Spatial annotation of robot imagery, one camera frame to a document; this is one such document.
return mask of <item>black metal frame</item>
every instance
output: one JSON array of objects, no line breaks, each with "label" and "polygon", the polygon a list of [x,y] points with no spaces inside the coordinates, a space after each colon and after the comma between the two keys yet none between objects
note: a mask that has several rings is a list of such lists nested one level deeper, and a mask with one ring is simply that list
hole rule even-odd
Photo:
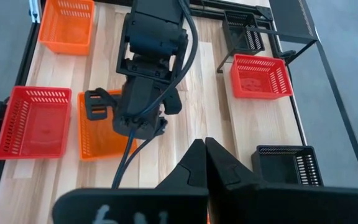
[{"label": "black metal frame", "polygon": [[[132,0],[96,0],[96,1],[110,3],[110,4],[118,4],[118,5],[122,5],[122,6],[132,6]],[[205,17],[208,19],[223,20],[223,18],[224,18],[223,9],[254,13],[256,16],[258,16],[258,19],[257,19],[258,26],[266,28],[266,30],[261,30],[261,31],[263,31],[265,33],[268,32],[268,38],[269,38],[270,45],[272,48],[273,57],[276,57],[276,58],[279,57],[279,53],[280,53],[280,46],[278,44],[279,40],[278,40],[277,36],[288,36],[289,35],[293,39],[294,42],[298,42],[298,43],[305,43],[305,40],[309,40],[308,43],[299,52],[297,52],[295,55],[293,55],[292,57],[287,59],[286,63],[287,63],[287,69],[290,74],[290,77],[291,77],[291,71],[290,71],[290,68],[288,65],[292,61],[294,61],[297,57],[299,57],[299,55],[301,55],[304,51],[306,51],[308,48],[310,48],[313,44],[316,43],[317,48],[320,53],[320,56],[321,56],[321,60],[324,65],[324,69],[326,71],[326,74],[327,74],[327,77],[329,80],[329,83],[331,85],[331,88],[333,89],[334,97],[337,101],[337,105],[341,112],[341,116],[344,121],[346,131],[349,135],[349,139],[351,140],[352,147],[353,147],[353,150],[355,152],[355,155],[356,155],[356,158],[358,161],[358,141],[356,138],[356,134],[354,133],[349,116],[347,115],[344,103],[342,101],[341,95],[339,93],[338,87],[337,87],[335,79],[334,79],[333,72],[331,70],[331,67],[328,64],[328,60],[327,60],[326,54],[324,52],[323,46],[321,45],[318,38],[314,39],[314,38],[310,38],[310,37],[293,35],[293,34],[284,34],[282,32],[275,31],[274,25],[272,22],[272,20],[273,20],[272,15],[269,15],[270,9],[267,11],[266,9],[268,9],[268,8],[265,8],[265,7],[245,6],[242,4],[219,1],[219,0],[204,0],[204,1],[190,0],[190,4],[196,5],[196,7],[191,6],[192,16]],[[42,5],[42,8],[44,8],[45,0],[41,0],[41,5]],[[210,9],[207,10],[207,9],[203,9],[204,7],[215,7],[215,8],[221,9],[221,10],[215,10],[215,11],[210,10]],[[313,20],[311,19],[309,10],[306,10],[306,12],[307,12],[306,15],[311,20],[311,26],[314,27],[314,23],[313,23]],[[32,57],[33,57],[34,50],[35,50],[35,45],[37,43],[39,27],[40,27],[39,24],[32,24],[15,85],[25,85],[25,83],[27,81]],[[296,124],[298,126],[298,130],[299,130],[299,133],[301,136],[302,145],[305,146],[306,140],[304,138],[303,129],[301,127],[300,117],[297,112],[295,99],[291,96],[290,101],[291,101],[291,105],[292,105],[292,108],[294,111]],[[2,119],[3,116],[4,116],[4,112],[3,112],[3,110],[2,111],[0,110],[0,119]],[[0,180],[1,180],[2,172],[3,172],[4,164],[5,164],[4,161],[0,161]]]}]

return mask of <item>black panel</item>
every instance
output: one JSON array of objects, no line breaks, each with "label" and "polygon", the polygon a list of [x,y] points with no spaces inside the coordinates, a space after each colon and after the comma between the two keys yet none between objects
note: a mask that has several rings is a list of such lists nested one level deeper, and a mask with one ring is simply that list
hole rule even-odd
[{"label": "black panel", "polygon": [[55,224],[205,224],[208,191],[154,189],[76,189],[53,206]]},{"label": "black panel", "polygon": [[[279,32],[316,37],[313,20],[304,0],[270,0],[274,21]],[[281,37],[282,41],[307,44],[296,37]]]}]

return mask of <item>gray carpet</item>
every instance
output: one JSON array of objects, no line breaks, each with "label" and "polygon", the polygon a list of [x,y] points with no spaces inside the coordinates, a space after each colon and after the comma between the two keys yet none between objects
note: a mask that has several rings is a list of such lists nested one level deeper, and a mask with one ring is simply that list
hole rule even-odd
[{"label": "gray carpet", "polygon": [[[314,0],[308,5],[358,138],[358,1]],[[317,48],[294,61],[291,71],[305,133],[316,149],[325,185],[358,187],[358,163]]]}]

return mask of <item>black basket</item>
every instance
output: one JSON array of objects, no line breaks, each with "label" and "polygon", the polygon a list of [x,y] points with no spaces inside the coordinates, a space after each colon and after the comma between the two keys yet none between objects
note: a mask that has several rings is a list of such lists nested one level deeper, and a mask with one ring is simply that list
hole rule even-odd
[{"label": "black basket", "polygon": [[267,182],[323,186],[311,146],[258,146],[252,168]]},{"label": "black basket", "polygon": [[262,38],[258,32],[247,30],[245,36],[237,43],[244,31],[244,27],[257,28],[255,16],[252,13],[225,11],[222,26],[228,51],[234,49],[231,55],[255,55],[265,50]]}]

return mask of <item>plastic basket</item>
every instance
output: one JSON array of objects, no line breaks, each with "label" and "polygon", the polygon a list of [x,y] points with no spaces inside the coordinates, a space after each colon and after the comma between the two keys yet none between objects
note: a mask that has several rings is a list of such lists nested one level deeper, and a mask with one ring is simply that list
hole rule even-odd
[{"label": "plastic basket", "polygon": [[39,41],[55,53],[88,55],[93,13],[90,0],[48,0]]},{"label": "plastic basket", "polygon": [[257,146],[252,168],[267,182],[323,186],[311,146]]},{"label": "plastic basket", "polygon": [[222,27],[228,50],[235,49],[236,53],[249,55],[265,50],[258,32],[247,30],[245,36],[239,40],[244,27],[257,28],[255,16],[252,13],[225,11]]},{"label": "plastic basket", "polygon": [[[121,90],[111,90],[110,94],[121,94]],[[86,117],[85,93],[78,94],[78,142],[80,159],[94,161],[121,156],[127,145],[128,137],[115,133],[112,129],[112,109],[108,108],[108,117],[103,120],[90,121]],[[136,141],[131,151],[136,149]]]},{"label": "plastic basket", "polygon": [[70,110],[70,89],[15,86],[1,128],[0,160],[61,157]]},{"label": "plastic basket", "polygon": [[236,98],[274,100],[292,95],[281,59],[235,54],[230,73]]}]

